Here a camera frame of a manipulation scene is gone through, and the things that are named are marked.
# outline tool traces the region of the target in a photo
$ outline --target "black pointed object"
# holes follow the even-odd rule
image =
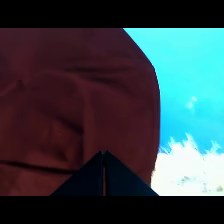
[[[108,151],[97,153],[51,196],[102,196],[104,168],[106,196],[158,196]]]

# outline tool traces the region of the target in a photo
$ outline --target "blue water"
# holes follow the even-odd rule
[[[161,94],[161,141],[193,136],[201,153],[224,151],[224,29],[127,28],[156,69]]]

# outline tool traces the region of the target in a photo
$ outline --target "maroon curtain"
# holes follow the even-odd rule
[[[0,195],[50,195],[101,150],[150,184],[159,127],[155,70],[123,29],[0,29]]]

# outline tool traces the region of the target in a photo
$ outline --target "red fabric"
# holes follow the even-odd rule
[[[50,195],[100,150],[149,184],[159,121],[154,68],[123,29],[0,29],[0,195]]]

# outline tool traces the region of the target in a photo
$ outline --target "dark red cloth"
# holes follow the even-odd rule
[[[159,123],[155,70],[123,29],[0,29],[0,195],[50,195],[100,150],[150,184]]]

